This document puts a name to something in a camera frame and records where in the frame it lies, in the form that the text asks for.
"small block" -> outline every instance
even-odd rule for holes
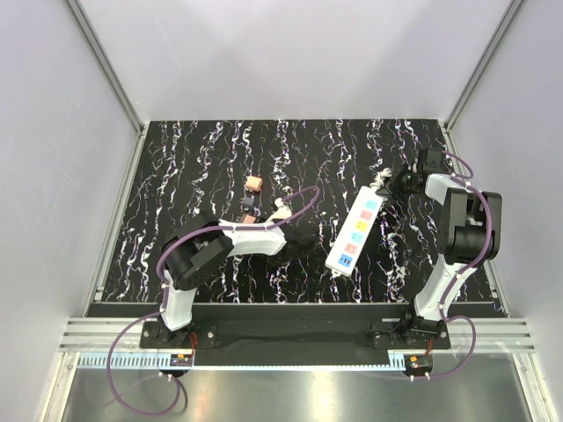
[[[244,215],[242,218],[242,223],[252,224],[253,222],[256,222],[256,217],[252,217],[251,215]]]
[[[249,176],[246,180],[246,189],[254,192],[260,192],[262,188],[262,179],[257,178],[256,176]]]
[[[369,200],[366,202],[366,208],[374,210],[377,208],[377,203],[374,200]]]
[[[373,216],[373,213],[371,211],[366,211],[365,209],[360,214],[360,217],[363,218],[364,220],[367,220],[367,221],[371,220],[372,216]]]
[[[357,222],[355,224],[355,227],[360,231],[367,231],[368,230],[368,224],[366,222]]]
[[[244,198],[243,207],[254,208],[254,198]]]
[[[341,266],[345,266],[346,268],[349,268],[350,264],[352,263],[352,259],[348,255],[342,254],[340,259],[338,260],[338,263]]]
[[[344,248],[344,252],[348,252],[350,255],[355,255],[355,252],[358,250],[358,247],[355,244],[346,244]]]
[[[352,236],[350,238],[353,242],[360,243],[363,239],[363,234],[355,231],[354,233],[352,233]]]

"aluminum frame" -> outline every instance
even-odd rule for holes
[[[496,56],[501,47],[502,42],[505,40],[508,30],[515,23],[516,18],[522,11],[523,6],[527,0],[512,0],[508,5],[507,9],[502,15],[501,21],[494,30],[493,36],[489,40],[485,47],[485,51],[479,58],[477,66],[469,77],[467,84],[464,87],[459,99],[457,100],[454,108],[452,109],[450,116],[446,119],[445,126],[448,130],[451,130],[457,123],[459,116],[463,112],[467,102],[471,98],[473,92],[479,85],[479,82],[486,72],[491,60]]]
[[[96,269],[94,270],[94,276],[92,277],[90,291],[86,296],[86,303],[84,305],[84,311],[82,314],[83,316],[86,315],[88,308],[90,308],[92,302],[101,299],[101,295],[104,291],[107,272],[109,271],[113,250],[115,248],[115,243],[117,242],[117,236],[120,232],[121,220],[123,219],[125,208],[127,207],[129,193],[131,191],[131,186],[133,185],[133,182],[135,180],[135,173],[139,164],[141,153],[143,152],[143,145],[147,137],[148,130],[149,125],[147,125],[137,136],[135,146],[133,147],[131,154],[129,155],[127,166],[125,168],[125,172],[123,173],[123,178],[121,179],[120,189],[117,194],[117,200],[113,205],[112,217],[106,231],[106,236],[104,238],[104,243],[102,244],[98,263],[96,264]]]
[[[98,63],[100,71],[104,74],[104,77],[109,83],[113,94],[115,95],[117,101],[120,103],[123,112],[126,114],[129,123],[131,124],[135,132],[139,135],[143,131],[144,123],[139,118],[137,111],[133,107],[133,104],[129,100],[127,93],[121,85],[120,79],[115,74],[111,63],[107,59],[106,52],[101,46],[98,40],[98,36],[96,35],[90,23],[90,20],[86,16],[86,13],[84,12],[82,5],[80,4],[80,1],[64,0],[64,2],[69,8],[69,12],[76,22],[78,29],[82,33],[88,48],[94,56],[94,59]]]

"cable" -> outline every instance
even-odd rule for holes
[[[168,406],[166,409],[164,409],[163,411],[156,411],[156,412],[139,411],[135,407],[126,403],[125,400],[123,400],[121,398],[121,396],[119,395],[119,393],[117,392],[117,389],[115,388],[115,384],[113,384],[111,363],[112,363],[113,350],[115,349],[115,347],[117,346],[117,344],[119,343],[121,338],[125,335],[125,333],[127,331],[129,331],[133,326],[141,323],[142,321],[145,321],[149,318],[156,318],[159,315],[160,315],[160,312],[153,312],[152,314],[148,314],[147,316],[141,316],[139,319],[136,319],[131,324],[129,324],[127,327],[125,327],[123,329],[123,331],[120,332],[117,335],[117,337],[113,341],[112,345],[110,346],[109,352],[107,353],[107,363],[106,363],[107,381],[109,382],[109,388],[112,391],[112,394],[113,394],[113,397],[115,397],[115,400],[117,400],[119,402],[119,404],[121,404],[128,411],[133,412],[135,415],[147,416],[147,417],[151,417],[151,418],[158,418],[160,416],[164,416],[165,414],[169,413],[172,409],[174,409],[174,407],[176,407],[176,404],[178,403],[178,400],[179,400],[179,394],[180,394],[180,391],[181,391],[181,387],[180,387],[181,382],[178,381],[178,379],[176,379],[172,376],[168,377],[169,380],[174,380],[174,382],[176,383],[176,397],[174,397],[174,400],[172,400],[171,405]]]
[[[468,170],[469,172],[469,176],[465,176],[464,174],[456,174],[457,177],[465,179],[465,180],[469,180],[471,178],[473,178],[473,176],[475,176],[475,173],[473,172],[473,169],[471,168],[471,166],[460,156],[457,156],[449,151],[442,151],[442,153],[445,156],[449,156],[450,158],[454,158],[455,160],[457,160],[459,163],[463,164],[464,167]]]
[[[291,220],[297,218],[298,216],[302,215],[305,211],[307,211],[309,208],[311,208],[313,206],[313,204],[317,201],[318,196],[320,195],[320,189],[316,186],[305,187],[305,188],[291,194],[290,196],[284,198],[283,202],[284,203],[288,202],[289,200],[295,198],[297,195],[303,194],[303,193],[308,192],[310,190],[314,190],[315,194],[314,194],[313,198],[309,201],[309,203],[305,207],[301,208],[299,211],[297,211],[296,213],[294,213],[293,215],[291,215],[290,217],[288,217],[286,219],[280,220],[279,222],[276,222],[272,225],[266,226],[266,230],[271,230],[271,229],[275,229],[277,227],[280,227],[282,224],[290,222]],[[182,391],[182,390],[185,391],[184,386],[182,385],[182,383],[180,381],[178,381],[178,379],[169,375],[168,379],[174,380],[174,382],[176,383],[176,397],[174,397],[172,404],[170,406],[168,406],[166,409],[164,409],[163,411],[158,411],[158,412],[139,411],[138,409],[134,408],[133,406],[127,404],[121,398],[120,394],[118,393],[117,389],[115,388],[115,385],[113,384],[112,369],[111,369],[111,361],[112,361],[113,350],[115,349],[115,347],[117,346],[117,344],[119,343],[121,338],[125,335],[125,333],[127,331],[129,331],[133,326],[135,326],[135,325],[137,325],[137,324],[139,324],[143,321],[146,321],[147,319],[156,318],[156,317],[160,316],[161,313],[166,309],[166,306],[168,304],[168,292],[169,292],[170,286],[169,286],[168,280],[165,278],[164,265],[165,265],[166,259],[170,256],[170,254],[176,248],[178,248],[181,244],[188,241],[189,239],[196,237],[196,236],[199,236],[199,235],[202,235],[204,233],[209,233],[211,231],[218,231],[218,230],[233,230],[233,231],[235,231],[235,230],[249,230],[249,231],[252,231],[252,230],[264,230],[264,227],[261,226],[261,225],[256,225],[255,227],[253,227],[252,225],[239,226],[237,228],[234,227],[234,226],[212,226],[212,227],[206,227],[204,229],[199,229],[199,230],[193,231],[191,233],[188,233],[187,235],[181,237],[176,242],[174,242],[174,244],[172,244],[172,246],[169,247],[162,254],[162,256],[160,257],[160,259],[157,262],[157,275],[164,282],[164,288],[165,288],[165,294],[164,294],[164,298],[163,298],[163,302],[161,304],[160,310],[157,311],[157,312],[153,312],[152,314],[149,314],[147,316],[142,316],[141,318],[133,321],[131,324],[129,324],[127,327],[125,327],[122,332],[120,332],[117,335],[117,337],[115,338],[115,340],[113,341],[112,345],[109,348],[109,352],[107,353],[107,363],[106,363],[106,375],[107,375],[107,380],[109,382],[109,388],[112,391],[112,394],[113,394],[113,397],[115,397],[115,400],[117,400],[117,402],[119,404],[121,404],[124,408],[126,408],[128,411],[131,411],[135,415],[153,417],[153,418],[158,418],[160,416],[164,416],[165,414],[172,411],[172,409],[176,406],[176,404],[179,401],[180,391]],[[193,338],[190,336],[190,341],[192,342],[192,350],[193,350],[192,359],[193,359],[195,357],[195,347],[197,346],[197,336],[195,335],[195,333],[194,333]]]
[[[491,216],[491,208],[489,207],[488,203],[486,202],[486,199],[485,199],[485,196],[483,196],[483,193],[481,193],[478,189],[474,188],[473,186],[469,185],[469,182],[465,183],[462,180],[459,180],[458,178],[454,178],[454,177],[452,177],[451,179],[454,180],[459,185],[461,185],[462,187],[465,187],[466,189],[475,193],[475,195],[477,195],[477,197],[481,201],[481,204],[483,204],[483,209],[485,210],[485,216],[486,216],[486,237],[485,237],[485,244],[483,245],[483,248],[481,249],[481,252],[479,253],[479,255],[472,262],[470,262],[469,264],[467,264],[466,266],[464,266],[461,270],[459,270],[457,272],[456,276],[454,276],[454,278],[451,279],[450,284],[444,290],[442,298],[440,299],[440,302],[439,302],[439,304],[440,304],[440,316],[442,317],[442,319],[444,320],[444,322],[446,324],[452,323],[454,321],[461,319],[461,320],[464,320],[466,323],[468,323],[471,326],[471,328],[472,328],[472,345],[469,348],[469,352],[467,353],[467,356],[465,356],[465,359],[457,367],[455,367],[451,371],[446,372],[444,374],[439,374],[439,375],[433,376],[433,378],[438,378],[438,379],[445,378],[446,376],[454,375],[457,372],[459,372],[461,369],[463,369],[463,367],[465,367],[465,365],[467,365],[467,363],[469,362],[469,360],[473,356],[473,352],[475,351],[475,345],[477,344],[477,329],[475,328],[475,324],[473,323],[473,321],[469,317],[463,316],[463,315],[454,316],[452,318],[447,318],[446,315],[445,315],[445,312],[443,310],[443,305],[446,301],[446,298],[448,297],[448,294],[451,292],[451,289],[456,284],[457,277],[459,277],[460,275],[465,273],[470,268],[473,268],[476,264],[478,264],[481,261],[481,259],[483,259],[483,257],[485,257],[485,255],[486,255],[486,253],[489,249],[489,245],[491,244],[492,237],[493,237],[493,217]]]

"metal panel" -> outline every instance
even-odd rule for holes
[[[70,388],[77,371],[79,353],[59,353],[56,377],[51,384],[41,422],[59,422],[69,397]]]
[[[457,364],[451,356],[436,359],[436,372]],[[153,379],[132,384],[146,371],[113,371],[119,391],[128,403],[145,411],[164,409],[174,387]],[[448,379],[411,384],[404,376],[390,381],[379,375],[347,372],[197,372],[180,378],[189,395],[182,399],[171,421],[531,421],[510,356],[475,356],[460,374]],[[140,418],[112,403],[104,371],[77,371],[63,418],[68,422]]]
[[[545,385],[545,378],[537,362],[536,354],[529,356],[515,355],[514,361],[534,422],[559,421],[552,398]]]
[[[502,16],[501,22],[499,22],[499,25],[494,30],[493,37],[487,44],[483,55],[480,57],[475,70],[473,71],[472,75],[469,78],[469,81],[467,82],[467,85],[465,86],[464,90],[461,93],[461,96],[457,100],[456,105],[454,105],[449,118],[445,122],[446,128],[448,130],[451,130],[456,125],[457,119],[459,119],[459,115],[464,110],[467,101],[469,101],[469,98],[475,91],[475,88],[479,84],[479,81],[485,73],[486,68],[493,59],[494,55],[496,55],[502,41],[508,33],[508,30],[510,29],[512,24],[514,24],[516,18],[518,17],[518,14],[520,13],[520,10],[525,3],[526,0],[512,0],[508,5],[507,10]]]

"colored sticker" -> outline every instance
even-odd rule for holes
[[[365,209],[362,211],[362,213],[360,214],[360,217],[363,218],[364,220],[371,220],[373,213],[371,211],[366,211]]]
[[[350,264],[352,263],[352,259],[348,255],[342,254],[340,259],[338,260],[338,263],[341,266],[345,266],[346,268],[349,268]]]
[[[352,239],[353,242],[360,243],[363,239],[363,234],[358,231],[355,231],[354,233],[352,233],[352,236],[350,238]]]
[[[355,252],[358,250],[358,247],[355,244],[346,244],[344,248],[344,252],[348,252],[350,255],[355,255]]]
[[[355,224],[355,227],[360,231],[367,231],[368,230],[368,224],[366,222],[357,222]]]
[[[371,209],[371,210],[375,210],[377,208],[377,202],[375,202],[374,200],[367,201],[366,202],[366,208]]]

